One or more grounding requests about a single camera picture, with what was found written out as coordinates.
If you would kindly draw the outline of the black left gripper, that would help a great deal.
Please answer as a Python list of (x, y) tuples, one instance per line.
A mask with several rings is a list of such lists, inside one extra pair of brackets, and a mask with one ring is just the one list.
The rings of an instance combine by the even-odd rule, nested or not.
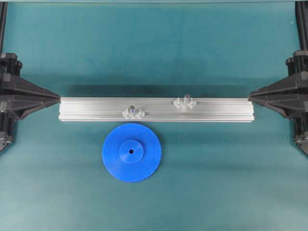
[(0, 55), (0, 151), (13, 142), (16, 120), (60, 102), (60, 96), (21, 77), (23, 64), (15, 53)]

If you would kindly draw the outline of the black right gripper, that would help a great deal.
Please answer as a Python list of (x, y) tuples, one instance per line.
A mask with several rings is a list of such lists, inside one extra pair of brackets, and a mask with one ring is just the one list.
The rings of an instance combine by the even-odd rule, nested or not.
[(293, 118), (294, 142), (308, 155), (308, 51), (295, 51), (286, 60), (287, 77), (249, 94), (248, 100), (279, 113), (283, 118)]

